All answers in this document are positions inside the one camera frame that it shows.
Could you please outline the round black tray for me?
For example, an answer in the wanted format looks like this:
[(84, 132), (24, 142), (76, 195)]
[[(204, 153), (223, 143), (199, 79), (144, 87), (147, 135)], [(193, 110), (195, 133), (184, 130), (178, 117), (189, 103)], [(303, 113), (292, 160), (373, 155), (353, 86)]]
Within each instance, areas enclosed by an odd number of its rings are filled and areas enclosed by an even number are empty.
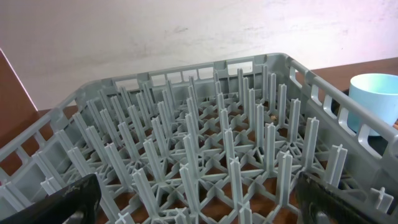
[[(331, 111), (334, 115), (338, 115), (340, 104), (336, 100), (331, 102)], [(388, 141), (382, 136), (368, 136), (368, 144), (381, 156), (387, 148)]]

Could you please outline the grey plastic dishwasher rack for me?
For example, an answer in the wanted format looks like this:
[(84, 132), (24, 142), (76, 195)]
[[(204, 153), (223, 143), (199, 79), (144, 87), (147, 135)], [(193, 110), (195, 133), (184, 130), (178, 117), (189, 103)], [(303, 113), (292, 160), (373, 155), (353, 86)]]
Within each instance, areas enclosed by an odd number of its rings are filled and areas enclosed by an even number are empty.
[[(382, 156), (368, 136), (388, 141)], [(1, 220), (96, 174), (96, 221), (303, 222), (306, 172), (397, 222), (397, 130), (281, 53), (89, 82), (1, 149), (12, 157)]]

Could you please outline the light blue cup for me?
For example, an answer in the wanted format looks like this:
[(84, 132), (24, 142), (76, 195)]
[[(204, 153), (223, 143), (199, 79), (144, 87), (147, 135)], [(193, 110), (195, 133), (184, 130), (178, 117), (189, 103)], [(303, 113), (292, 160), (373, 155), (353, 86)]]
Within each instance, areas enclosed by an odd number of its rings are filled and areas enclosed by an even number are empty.
[(397, 75), (356, 75), (350, 80), (348, 96), (373, 118), (379, 118), (390, 127), (397, 121)]

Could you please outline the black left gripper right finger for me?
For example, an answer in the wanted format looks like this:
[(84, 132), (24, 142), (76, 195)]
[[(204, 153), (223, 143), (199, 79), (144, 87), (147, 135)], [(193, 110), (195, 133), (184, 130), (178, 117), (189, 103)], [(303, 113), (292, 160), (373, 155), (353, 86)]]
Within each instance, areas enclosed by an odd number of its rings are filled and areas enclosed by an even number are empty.
[(306, 172), (298, 175), (295, 196), (304, 223), (377, 223), (362, 201)]

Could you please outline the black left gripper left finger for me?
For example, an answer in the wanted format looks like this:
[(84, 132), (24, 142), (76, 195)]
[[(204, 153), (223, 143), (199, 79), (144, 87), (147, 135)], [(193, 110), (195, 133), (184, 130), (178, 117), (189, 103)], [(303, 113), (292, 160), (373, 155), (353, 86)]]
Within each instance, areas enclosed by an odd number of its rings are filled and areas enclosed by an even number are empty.
[(96, 174), (88, 174), (1, 224), (94, 223), (101, 200)]

